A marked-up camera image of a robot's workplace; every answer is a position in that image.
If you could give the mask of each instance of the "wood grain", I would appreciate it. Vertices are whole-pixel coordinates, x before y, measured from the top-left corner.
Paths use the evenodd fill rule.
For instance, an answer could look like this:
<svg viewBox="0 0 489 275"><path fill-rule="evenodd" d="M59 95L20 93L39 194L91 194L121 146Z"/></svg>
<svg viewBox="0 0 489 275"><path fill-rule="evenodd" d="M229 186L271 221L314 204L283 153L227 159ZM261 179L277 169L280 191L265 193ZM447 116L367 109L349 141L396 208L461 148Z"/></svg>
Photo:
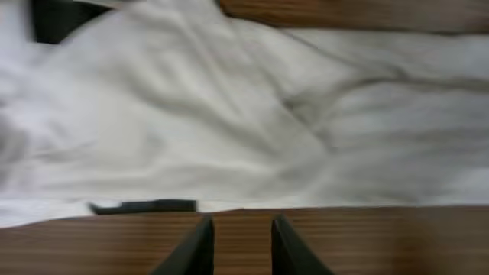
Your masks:
<svg viewBox="0 0 489 275"><path fill-rule="evenodd" d="M214 214L215 274L271 274L284 213L337 275L487 275L489 207L254 210ZM146 274L199 220L110 215L0 230L0 274Z"/></svg>
<svg viewBox="0 0 489 275"><path fill-rule="evenodd" d="M220 0L226 14L274 27L487 33L487 0Z"/></svg>

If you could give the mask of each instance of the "white fabric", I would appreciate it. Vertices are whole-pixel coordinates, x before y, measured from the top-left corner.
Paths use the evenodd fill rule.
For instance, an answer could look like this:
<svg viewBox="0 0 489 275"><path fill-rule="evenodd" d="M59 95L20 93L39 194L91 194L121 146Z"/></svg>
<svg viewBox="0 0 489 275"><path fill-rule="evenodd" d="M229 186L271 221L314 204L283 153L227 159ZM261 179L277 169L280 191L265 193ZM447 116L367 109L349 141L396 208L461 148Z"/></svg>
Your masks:
<svg viewBox="0 0 489 275"><path fill-rule="evenodd" d="M487 50L475 36L284 33L210 0L125 5L16 82L0 197L487 203Z"/></svg>

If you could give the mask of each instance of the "wrinkled fabric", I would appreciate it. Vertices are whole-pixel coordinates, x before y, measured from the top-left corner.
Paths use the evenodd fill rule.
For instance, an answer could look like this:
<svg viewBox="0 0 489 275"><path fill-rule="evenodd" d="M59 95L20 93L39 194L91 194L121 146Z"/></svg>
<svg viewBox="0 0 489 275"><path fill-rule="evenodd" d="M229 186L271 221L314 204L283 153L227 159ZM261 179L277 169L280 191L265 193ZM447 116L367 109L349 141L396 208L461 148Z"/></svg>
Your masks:
<svg viewBox="0 0 489 275"><path fill-rule="evenodd" d="M13 82L0 198L485 204L488 48L484 36L277 30L212 1L125 5Z"/></svg>

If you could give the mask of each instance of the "white cloth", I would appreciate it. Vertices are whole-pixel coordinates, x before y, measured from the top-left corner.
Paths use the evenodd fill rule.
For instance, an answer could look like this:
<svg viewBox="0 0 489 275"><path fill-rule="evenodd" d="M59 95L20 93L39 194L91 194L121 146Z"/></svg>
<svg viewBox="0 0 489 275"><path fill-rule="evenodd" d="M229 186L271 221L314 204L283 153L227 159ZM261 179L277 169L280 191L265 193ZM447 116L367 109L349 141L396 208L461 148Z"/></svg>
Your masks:
<svg viewBox="0 0 489 275"><path fill-rule="evenodd" d="M285 33L210 0L125 5L16 82L0 198L487 203L487 50L475 36Z"/></svg>

